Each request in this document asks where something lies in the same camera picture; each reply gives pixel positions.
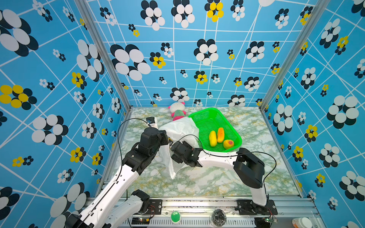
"yellow fruit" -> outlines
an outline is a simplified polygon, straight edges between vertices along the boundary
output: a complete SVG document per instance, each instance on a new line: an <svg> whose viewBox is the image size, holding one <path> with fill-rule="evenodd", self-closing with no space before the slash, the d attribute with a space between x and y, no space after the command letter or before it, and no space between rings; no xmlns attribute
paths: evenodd
<svg viewBox="0 0 365 228"><path fill-rule="evenodd" d="M221 143L221 142L223 142L223 140L224 140L224 129L223 129L223 127L220 127L218 129L217 142Z"/></svg>
<svg viewBox="0 0 365 228"><path fill-rule="evenodd" d="M215 131L210 132L209 142L211 147L215 147L217 145L217 134L215 133Z"/></svg>
<svg viewBox="0 0 365 228"><path fill-rule="evenodd" d="M225 141L223 142L223 147L224 147L225 149L232 148L232 147L234 147L234 142L233 142L232 140L230 140L230 139L227 139L227 140L225 140Z"/></svg>

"plush doll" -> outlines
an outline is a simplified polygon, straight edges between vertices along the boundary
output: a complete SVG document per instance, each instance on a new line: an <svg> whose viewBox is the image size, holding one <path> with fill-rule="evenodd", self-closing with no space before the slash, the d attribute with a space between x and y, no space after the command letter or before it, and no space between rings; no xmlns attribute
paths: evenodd
<svg viewBox="0 0 365 228"><path fill-rule="evenodd" d="M169 106L169 109L171 112L171 116L174 117L172 121L181 119L186 115L186 111L184 111L185 102L175 102Z"/></svg>

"blue wall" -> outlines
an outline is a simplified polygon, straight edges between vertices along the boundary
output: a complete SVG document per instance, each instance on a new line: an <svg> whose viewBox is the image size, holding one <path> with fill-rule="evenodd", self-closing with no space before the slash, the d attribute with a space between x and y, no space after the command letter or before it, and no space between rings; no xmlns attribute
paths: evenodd
<svg viewBox="0 0 365 228"><path fill-rule="evenodd" d="M131 105L257 106L316 0L88 4Z"/></svg>
<svg viewBox="0 0 365 228"><path fill-rule="evenodd" d="M73 1L0 10L0 227L62 228L95 195L125 109Z"/></svg>
<svg viewBox="0 0 365 228"><path fill-rule="evenodd" d="M365 225L364 13L331 1L265 109L327 227Z"/></svg>

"plastic bag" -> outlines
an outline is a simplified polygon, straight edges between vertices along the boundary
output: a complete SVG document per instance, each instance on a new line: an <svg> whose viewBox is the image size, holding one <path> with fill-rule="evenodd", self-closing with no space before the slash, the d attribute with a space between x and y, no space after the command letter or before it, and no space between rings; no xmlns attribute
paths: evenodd
<svg viewBox="0 0 365 228"><path fill-rule="evenodd" d="M184 117L172 122L169 122L161 127L158 128L159 130L165 130L167 136L174 142L181 139L183 136L188 135L184 137L182 141L186 141L189 143L193 148L198 148L199 144L197 142L197 139L192 136L196 135L199 137L199 129L196 127L194 121L189 117ZM175 179L176 173L183 167L186 167L187 165L183 163L177 163L174 160L172 160L171 155L173 154L172 151L170 151L169 145L160 146L160 156L162 157L163 163L166 165L166 167L169 170L170 177L172 179Z"/></svg>

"plush toy head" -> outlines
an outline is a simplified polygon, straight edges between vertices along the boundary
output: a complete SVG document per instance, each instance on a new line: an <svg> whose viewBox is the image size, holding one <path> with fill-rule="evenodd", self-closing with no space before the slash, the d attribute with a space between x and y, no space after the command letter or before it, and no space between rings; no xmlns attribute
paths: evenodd
<svg viewBox="0 0 365 228"><path fill-rule="evenodd" d="M169 106L170 112L174 113L176 110L183 111L185 109L185 102L175 102L171 106Z"/></svg>

